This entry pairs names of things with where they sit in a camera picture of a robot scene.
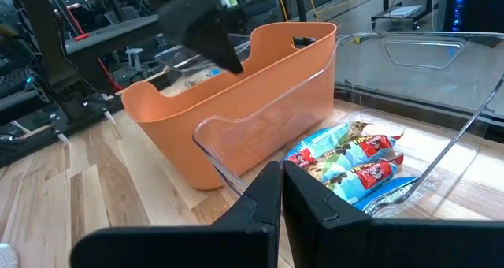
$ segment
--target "computer equipment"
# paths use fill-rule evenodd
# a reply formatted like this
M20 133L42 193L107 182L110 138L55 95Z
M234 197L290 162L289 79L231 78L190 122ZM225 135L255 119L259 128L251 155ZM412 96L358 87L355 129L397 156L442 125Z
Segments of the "computer equipment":
M502 0L439 0L437 30L504 32Z
M0 75L22 69L33 60L33 53L22 35L9 32L10 27L0 24Z
M32 71L29 68L20 68L0 76L0 99L8 95L23 91L27 83L32 81Z

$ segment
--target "concrete floor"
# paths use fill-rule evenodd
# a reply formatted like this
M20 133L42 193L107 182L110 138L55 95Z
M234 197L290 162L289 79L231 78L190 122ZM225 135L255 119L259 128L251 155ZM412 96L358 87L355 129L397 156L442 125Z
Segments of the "concrete floor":
M373 32L371 16L382 10L382 1L335 0L317 9L320 20L339 26L336 83L348 81L395 100L421 102L430 105L424 106L430 110L434 106L441 113L450 109L476 111L504 73L504 44L499 35L476 38L467 34L423 33L433 31L432 14L419 21L417 32L413 31L411 20L393 20L394 26L388 19L377 20ZM426 0L397 2L412 6L425 5ZM315 20L313 11L309 18ZM388 32L395 28L402 33ZM364 36L366 41L355 44L349 38L341 42L345 35L359 32L368 32L358 36ZM481 43L481 39L490 38L497 39L496 46ZM504 118L504 89L485 112Z

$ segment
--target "desk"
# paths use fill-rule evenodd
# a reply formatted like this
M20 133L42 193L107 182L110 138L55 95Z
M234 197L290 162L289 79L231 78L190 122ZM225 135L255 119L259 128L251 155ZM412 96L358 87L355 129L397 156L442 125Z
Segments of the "desk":
M394 6L392 6L392 7L389 7L388 1L389 0L384 0L384 2L383 2L384 10L382 12L371 17L371 25L372 25L373 31L376 27L376 20L377 19L391 19L390 16L388 16L388 14L394 9L394 7L402 6L402 2L399 2L397 4L394 4ZM418 21L421 18L429 15L432 11L433 11L432 0L427 0L427 3L425 4L425 9L423 9L419 12L413 13L413 14L409 15L408 17L404 17L404 18L393 17L392 20L412 20L413 21L413 30L417 30L419 28Z
M112 92L112 85L109 84L102 66L98 60L92 58L99 58L159 32L161 27L158 25L158 15L152 15L100 28L80 41L67 40L65 47L70 61L94 88Z
M65 41L65 46L70 58L96 58L159 32L156 14L100 28L86 39Z

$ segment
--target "light wood surface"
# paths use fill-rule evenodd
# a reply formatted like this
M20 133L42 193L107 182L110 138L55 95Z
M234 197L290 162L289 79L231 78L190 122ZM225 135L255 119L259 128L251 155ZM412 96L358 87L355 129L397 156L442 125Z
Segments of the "light wood surface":
M356 109L336 101L333 113L309 132ZM235 196L226 188L210 192L190 188L124 111L113 117L116 124L102 121L69 137L68 147L55 143L0 169L0 241L16 249L20 267L67 267L72 245L96 229L208 225L234 203ZM386 114L380 120L406 125L396 149L405 152L406 173L420 172L453 135ZM281 158L294 143L267 160ZM431 150L418 152L418 147ZM446 192L447 199L423 198L424 207L409 211L409 216L504 219L503 149L501 144L469 137L440 170L443 177L456 181ZM262 164L243 178L252 181ZM279 266L291 267L283 223L280 235Z

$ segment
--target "orange plastic basket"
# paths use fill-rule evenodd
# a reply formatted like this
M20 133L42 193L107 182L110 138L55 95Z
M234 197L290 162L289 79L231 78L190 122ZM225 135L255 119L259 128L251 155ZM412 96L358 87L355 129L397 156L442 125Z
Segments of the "orange plastic basket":
M138 82L122 95L124 108L190 186L218 188L223 181L192 139L198 124L209 117L240 119L265 111L260 121L248 125L265 131L240 139L232 146L241 151L223 157L237 176L249 170L251 159L260 162L331 110L335 32L336 26L329 23L261 26L250 35L251 53L238 76L223 72L174 97L163 96L150 83ZM315 42L298 49L292 46L294 37ZM211 136L211 132L199 135ZM252 144L261 146L250 148ZM249 153L249 163L243 162L243 152Z

